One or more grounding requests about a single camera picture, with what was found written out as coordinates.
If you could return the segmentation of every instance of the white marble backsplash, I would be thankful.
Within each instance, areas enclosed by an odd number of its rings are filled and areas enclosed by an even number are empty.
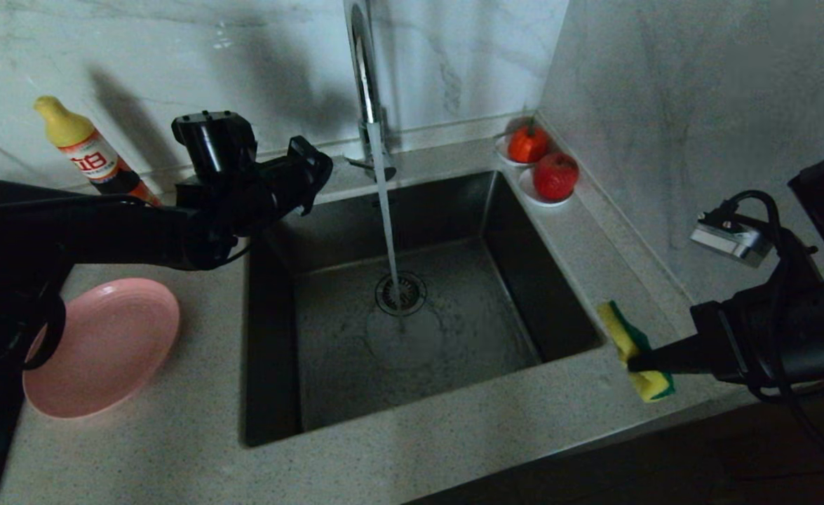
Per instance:
[[[393,130],[533,109],[567,0],[374,0]],[[31,105],[56,95],[139,172],[183,166],[175,116],[231,109],[260,152],[358,137],[342,0],[0,0],[0,178],[83,183]]]
[[[824,273],[786,186],[824,159],[824,2],[572,0],[540,111],[695,301],[776,263],[755,271],[688,240],[699,211],[742,189],[774,195]]]

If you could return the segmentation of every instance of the stainless steel sink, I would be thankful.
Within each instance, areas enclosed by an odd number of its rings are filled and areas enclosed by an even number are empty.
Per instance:
[[[246,445],[600,344],[501,173],[395,189],[389,202],[403,300],[384,288],[377,195],[316,206],[252,239]]]

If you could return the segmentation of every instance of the small white dish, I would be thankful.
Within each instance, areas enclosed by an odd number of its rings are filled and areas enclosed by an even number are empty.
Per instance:
[[[502,159],[510,166],[517,166],[520,168],[524,168],[526,166],[532,166],[533,163],[518,163],[508,157],[508,144],[511,143],[511,134],[502,135],[499,138],[496,138],[496,154],[499,155],[499,158]]]
[[[518,177],[518,186],[520,186],[521,191],[524,192],[524,195],[530,201],[534,202],[540,207],[558,207],[562,205],[574,195],[571,192],[571,195],[568,198],[562,199],[561,201],[551,201],[550,199],[545,199],[536,192],[536,186],[533,185],[533,169],[528,168],[521,173],[521,176]]]

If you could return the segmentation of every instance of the sink drain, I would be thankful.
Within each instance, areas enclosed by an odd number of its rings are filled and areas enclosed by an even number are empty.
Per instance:
[[[393,299],[393,279],[389,274],[380,279],[375,292],[377,306],[390,316],[414,314],[424,304],[426,297],[424,282],[407,271],[399,272],[399,300]]]

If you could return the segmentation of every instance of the chrome faucet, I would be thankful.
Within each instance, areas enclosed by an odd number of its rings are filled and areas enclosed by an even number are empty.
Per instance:
[[[358,104],[361,106],[361,118],[358,120],[358,136],[363,145],[363,160],[347,161],[353,166],[364,168],[374,177],[374,149],[380,149],[386,160],[387,181],[396,174],[393,158],[386,150],[384,137],[384,112],[377,94],[377,78],[374,72],[374,48],[371,43],[371,18],[369,0],[344,0],[346,11],[346,30],[350,36],[350,54],[353,55],[353,73],[356,78]],[[372,146],[369,130],[380,128],[380,146]]]

